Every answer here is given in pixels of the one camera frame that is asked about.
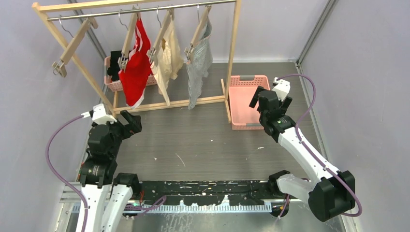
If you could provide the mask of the red white underwear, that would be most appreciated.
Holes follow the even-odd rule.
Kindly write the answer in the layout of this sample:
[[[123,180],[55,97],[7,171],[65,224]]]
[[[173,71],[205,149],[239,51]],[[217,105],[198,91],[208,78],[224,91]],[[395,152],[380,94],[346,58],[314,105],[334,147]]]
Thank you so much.
[[[126,104],[132,109],[137,108],[144,100],[146,84],[151,75],[151,64],[147,55],[151,42],[141,19],[136,22],[135,38],[136,42],[129,53],[125,71],[118,73]]]

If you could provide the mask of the beige underwear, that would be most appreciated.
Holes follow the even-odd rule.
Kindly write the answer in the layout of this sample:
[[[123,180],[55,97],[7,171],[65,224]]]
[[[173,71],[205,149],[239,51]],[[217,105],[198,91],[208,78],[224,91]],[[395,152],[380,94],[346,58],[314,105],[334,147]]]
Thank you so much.
[[[181,49],[176,35],[174,20],[167,29],[157,54],[157,62],[151,63],[152,74],[157,81],[158,92],[163,96],[167,106],[170,99],[167,93],[169,81],[178,77],[178,72],[184,64]]]

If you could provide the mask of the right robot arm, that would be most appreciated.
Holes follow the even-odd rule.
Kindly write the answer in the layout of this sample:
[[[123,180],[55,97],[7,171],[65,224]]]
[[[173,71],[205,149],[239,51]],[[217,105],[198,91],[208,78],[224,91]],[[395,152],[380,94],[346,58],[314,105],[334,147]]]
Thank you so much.
[[[286,195],[301,200],[322,222],[347,215],[355,207],[360,214],[353,174],[328,162],[303,136],[295,121],[285,114],[291,101],[291,97],[280,100],[276,92],[258,86],[249,104],[260,114],[264,132],[285,148],[308,175],[304,180],[287,170],[272,174],[267,182],[269,194],[276,199]]]

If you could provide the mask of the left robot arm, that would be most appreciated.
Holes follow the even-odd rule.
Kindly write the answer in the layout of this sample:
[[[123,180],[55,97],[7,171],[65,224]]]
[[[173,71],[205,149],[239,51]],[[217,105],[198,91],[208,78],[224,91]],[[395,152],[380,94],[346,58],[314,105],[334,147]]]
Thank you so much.
[[[88,157],[80,169],[81,212],[83,224],[78,232],[113,232],[117,229],[122,212],[128,200],[134,200],[141,193],[141,184],[136,174],[118,173],[117,155],[123,140],[140,133],[140,116],[128,111],[120,112],[127,121],[124,125],[102,106],[84,113],[91,117]]]

